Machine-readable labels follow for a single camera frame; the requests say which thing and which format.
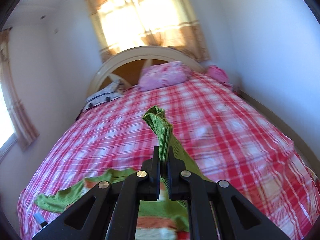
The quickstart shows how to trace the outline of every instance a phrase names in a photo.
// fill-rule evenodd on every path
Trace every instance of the metal pin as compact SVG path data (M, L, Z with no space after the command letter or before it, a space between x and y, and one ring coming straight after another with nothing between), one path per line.
M107 181L101 181L101 182L99 183L99 188L107 188L107 187L109 187L109 182L107 182Z
M190 171L181 171L181 176L190 177L191 176L191 172Z
M229 186L229 182L227 182L226 180L220 180L219 181L219 186L220 187L228 187Z
M147 175L147 173L145 171L138 171L137 172L137 176L140 178L144 178Z

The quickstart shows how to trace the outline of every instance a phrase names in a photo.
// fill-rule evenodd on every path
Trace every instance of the bedsheet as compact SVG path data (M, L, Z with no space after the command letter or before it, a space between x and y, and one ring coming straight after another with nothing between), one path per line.
M33 203L39 193L55 194L107 168L139 170L152 157L157 137L141 117L153 105L165 109L173 134L205 176L229 181L291 239L308 233L320 213L320 194L293 142L227 88L193 72L174 86L145 92L134 86L82 114L20 195L23 240L39 230L33 214L48 222L59 215Z

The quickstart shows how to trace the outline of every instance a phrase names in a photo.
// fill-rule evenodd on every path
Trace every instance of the small blue object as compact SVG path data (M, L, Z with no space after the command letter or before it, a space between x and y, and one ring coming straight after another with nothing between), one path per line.
M38 212L33 215L37 223L43 228L48 224L48 222L41 216L41 214Z

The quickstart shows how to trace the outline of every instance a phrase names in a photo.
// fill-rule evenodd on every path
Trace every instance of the pink cushion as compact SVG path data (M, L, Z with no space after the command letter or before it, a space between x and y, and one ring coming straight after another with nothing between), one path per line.
M220 83L229 83L227 73L216 65L209 66L207 74Z
M180 61L173 61L142 70L139 86L142 91L147 91L185 82L190 76L189 67Z

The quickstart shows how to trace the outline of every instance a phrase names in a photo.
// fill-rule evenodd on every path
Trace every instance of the brown curtain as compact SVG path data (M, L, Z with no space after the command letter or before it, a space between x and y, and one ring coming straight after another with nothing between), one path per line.
M9 29L0 32L0 85L17 142L25 150L39 133L32 125L13 84L8 50L9 32Z
M178 49L196 61L210 60L199 21L188 0L86 0L106 61L144 45Z

